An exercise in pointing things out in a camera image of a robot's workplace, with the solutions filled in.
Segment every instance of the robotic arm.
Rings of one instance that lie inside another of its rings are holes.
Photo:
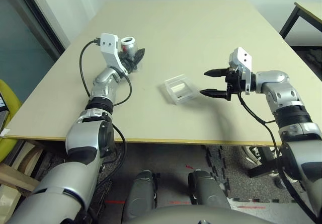
[[[121,53],[116,35],[103,33],[98,43],[107,67],[94,79],[85,110],[67,134],[66,162],[44,177],[8,223],[72,223],[81,208],[88,209],[102,161],[115,149],[112,113],[117,87],[144,55],[132,37],[121,40]]]
[[[241,47],[229,58],[230,68],[213,69],[205,75],[226,76],[226,91],[206,89],[205,96],[231,100],[242,91],[263,93],[279,127],[282,140],[279,173],[299,180],[306,189],[316,216],[322,216],[322,133],[296,91],[289,76],[278,70],[252,73],[252,57]]]

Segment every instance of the wooden board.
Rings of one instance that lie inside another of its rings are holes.
[[[33,191],[39,184],[39,181],[4,163],[0,163],[0,183],[13,188],[18,186],[25,190]]]
[[[272,145],[266,129],[243,109],[237,96],[228,102],[200,95],[176,106],[165,92],[164,81],[180,74],[199,90],[225,90],[224,78],[203,74],[228,67],[229,54],[238,46],[253,56],[253,72],[278,69],[288,73],[312,120],[322,125],[321,82],[249,2],[110,1],[23,104],[5,137],[65,139],[88,100],[79,76],[79,54],[102,32],[119,38],[133,36],[145,48],[142,71],[129,76],[132,97],[113,112],[113,123],[129,142]],[[91,87],[106,63],[98,46],[90,46],[83,60]],[[117,101],[128,91],[124,80]],[[258,116],[273,119],[264,95],[252,93],[244,99]],[[279,141],[277,125],[270,126]]]
[[[294,4],[322,24],[322,2],[295,2]]]
[[[24,144],[22,149],[20,150],[18,156],[16,157],[16,160],[12,164],[12,167],[14,169],[17,169],[18,166],[20,165],[21,161],[23,158],[26,156],[26,154],[33,148],[34,146],[28,142]],[[32,160],[29,162],[27,165],[27,168],[25,170],[25,174],[30,176],[32,171],[34,170],[37,161],[41,155],[41,152],[36,154]],[[0,186],[0,203],[1,203],[1,208],[0,208],[0,224],[4,224],[8,221],[8,219],[11,217],[13,214],[16,205],[21,197],[20,192],[17,189],[11,188],[6,185],[1,185]]]

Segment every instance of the gray floor mat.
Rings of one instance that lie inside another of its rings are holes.
[[[247,170],[255,165],[246,160],[246,154],[240,146],[209,146],[208,162],[219,183],[226,187],[228,197],[239,201],[290,203],[292,197],[286,189],[275,186],[270,176],[249,178]],[[300,184],[293,184],[299,192],[303,192]]]

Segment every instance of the black wire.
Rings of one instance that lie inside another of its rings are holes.
[[[132,84],[131,84],[131,81],[129,79],[128,76],[124,75],[125,79],[127,80],[127,82],[129,83],[129,87],[130,87],[130,93],[129,95],[127,96],[127,98],[125,98],[123,101],[119,102],[119,103],[116,103],[114,104],[114,106],[117,106],[117,105],[121,105],[122,103],[126,102],[127,100],[129,100],[129,98],[131,97],[132,95]]]
[[[99,224],[99,219],[98,219],[96,213],[94,212],[94,210],[91,207],[89,207],[87,212],[92,218],[92,224]]]
[[[82,67],[82,58],[83,58],[83,54],[84,54],[84,51],[86,50],[86,48],[92,44],[92,43],[95,43],[95,40],[92,40],[90,42],[88,42],[84,48],[82,49],[82,51],[80,52],[80,56],[79,56],[79,71],[80,71],[80,76],[82,78],[82,82],[83,82],[83,85],[84,85],[84,88],[85,88],[85,91],[87,93],[88,96],[90,96],[90,92],[89,92],[89,89],[87,88],[86,86],[86,82],[85,82],[85,79],[84,79],[84,75],[83,75],[83,67]]]
[[[279,158],[280,156],[280,151],[281,148],[278,150],[277,149],[277,145],[276,145],[276,141],[274,138],[274,135],[272,133],[272,131],[270,130],[270,128],[266,125],[267,123],[271,123],[274,121],[269,121],[269,122],[265,122],[264,120],[262,120],[260,117],[258,117],[246,104],[246,102],[243,100],[242,98],[242,89],[240,87],[240,83],[239,83],[239,76],[237,77],[237,86],[238,86],[238,91],[239,93],[238,98],[240,103],[242,104],[242,106],[246,109],[246,111],[251,114],[251,116],[253,116],[260,124],[262,124],[269,132],[273,144],[274,144],[274,149],[276,152],[276,166],[277,166],[277,170],[278,170],[278,174],[280,175],[283,183],[285,184],[286,189],[288,190],[288,192],[290,193],[290,195],[293,197],[293,199],[297,202],[297,204],[302,208],[302,210],[308,215],[308,217],[311,218],[311,220],[314,223],[318,223],[318,219],[315,216],[315,214],[308,208],[308,206],[305,204],[305,202],[301,199],[301,197],[298,195],[297,191],[294,189],[294,187],[292,186],[292,184],[288,181],[288,179],[286,178],[284,171],[282,170],[282,163],[281,163],[281,158]]]
[[[113,175],[120,169],[120,167],[124,164],[124,161],[125,161],[125,155],[126,155],[126,152],[127,152],[127,143],[126,143],[125,137],[123,136],[122,132],[114,124],[113,124],[113,128],[121,136],[122,141],[123,141],[124,150],[123,150],[123,153],[122,153],[122,155],[120,157],[119,164],[116,166],[116,168],[108,176],[106,176],[99,184],[97,184],[97,186],[95,188],[95,191],[100,189],[107,181],[109,181],[113,177]]]

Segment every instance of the beige tabletop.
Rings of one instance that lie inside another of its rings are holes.
[[[68,47],[4,130],[10,138],[64,140],[87,103],[79,76],[83,46],[102,32],[133,36],[145,48],[143,69],[129,77],[133,94],[114,108],[113,123],[129,142],[272,145],[266,129],[240,105],[202,95],[184,105],[168,100],[164,81],[185,74],[198,89],[226,89],[224,78],[203,73],[228,67],[238,46],[253,56],[253,72],[289,74],[312,120],[322,125],[322,85],[273,27],[246,1],[110,1]],[[83,57],[89,86],[106,63],[98,46]],[[126,81],[117,101],[128,94]],[[245,96],[264,120],[273,116],[264,95]],[[278,128],[270,124],[277,141]]]
[[[322,23],[322,2],[295,2],[294,4]]]

